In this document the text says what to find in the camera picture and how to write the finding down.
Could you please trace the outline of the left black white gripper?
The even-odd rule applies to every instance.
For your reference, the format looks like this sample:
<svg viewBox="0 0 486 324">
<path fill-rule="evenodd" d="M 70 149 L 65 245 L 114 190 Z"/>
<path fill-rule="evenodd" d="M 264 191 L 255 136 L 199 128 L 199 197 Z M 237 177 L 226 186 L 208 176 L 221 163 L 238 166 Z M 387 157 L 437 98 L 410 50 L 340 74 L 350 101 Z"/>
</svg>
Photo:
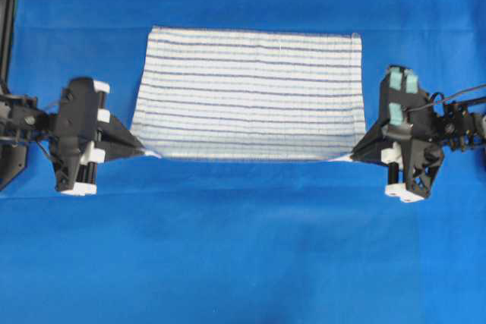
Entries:
<svg viewBox="0 0 486 324">
<path fill-rule="evenodd" d="M 52 127 L 55 189 L 72 196 L 97 192 L 99 163 L 144 156 L 144 145 L 105 108 L 107 83 L 91 77 L 71 80 L 63 89 Z M 119 145 L 96 145 L 102 140 Z"/>
</svg>

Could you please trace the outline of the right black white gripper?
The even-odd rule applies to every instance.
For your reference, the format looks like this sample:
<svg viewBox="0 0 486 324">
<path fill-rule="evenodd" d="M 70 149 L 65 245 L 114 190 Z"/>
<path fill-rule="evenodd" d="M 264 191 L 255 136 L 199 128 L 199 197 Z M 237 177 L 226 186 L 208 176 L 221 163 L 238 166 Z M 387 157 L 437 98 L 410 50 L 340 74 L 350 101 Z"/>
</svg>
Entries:
<svg viewBox="0 0 486 324">
<path fill-rule="evenodd" d="M 429 198 L 443 164 L 430 102 L 412 69 L 388 67 L 380 85 L 380 119 L 352 150 L 353 162 L 389 167 L 385 194 L 403 203 Z"/>
</svg>

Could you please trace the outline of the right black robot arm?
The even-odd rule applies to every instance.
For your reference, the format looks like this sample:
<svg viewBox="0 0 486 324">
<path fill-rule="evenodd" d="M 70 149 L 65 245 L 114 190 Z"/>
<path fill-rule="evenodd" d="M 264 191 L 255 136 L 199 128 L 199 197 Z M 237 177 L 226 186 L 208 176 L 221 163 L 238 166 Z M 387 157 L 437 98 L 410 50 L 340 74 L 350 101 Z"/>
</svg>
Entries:
<svg viewBox="0 0 486 324">
<path fill-rule="evenodd" d="M 430 94 L 420 87 L 413 70 L 391 65 L 380 83 L 378 118 L 350 159 L 386 167 L 387 196 L 404 203 L 425 200 L 442 166 L 445 146 L 465 152 L 485 145 L 485 116 L 468 110 L 484 102 Z"/>
</svg>

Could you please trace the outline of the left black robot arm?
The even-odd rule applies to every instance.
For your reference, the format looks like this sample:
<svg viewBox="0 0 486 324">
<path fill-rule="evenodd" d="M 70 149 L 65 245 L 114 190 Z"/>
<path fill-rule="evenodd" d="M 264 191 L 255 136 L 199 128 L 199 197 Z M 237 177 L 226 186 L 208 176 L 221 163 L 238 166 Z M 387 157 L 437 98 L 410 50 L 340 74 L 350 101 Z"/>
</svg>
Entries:
<svg viewBox="0 0 486 324">
<path fill-rule="evenodd" d="M 1 187 L 27 167 L 31 144 L 52 163 L 55 189 L 73 196 L 97 192 L 98 165 L 148 155 L 148 150 L 106 109 L 110 86 L 91 77 L 70 80 L 57 102 L 58 111 L 39 109 L 35 97 L 1 94 Z"/>
</svg>

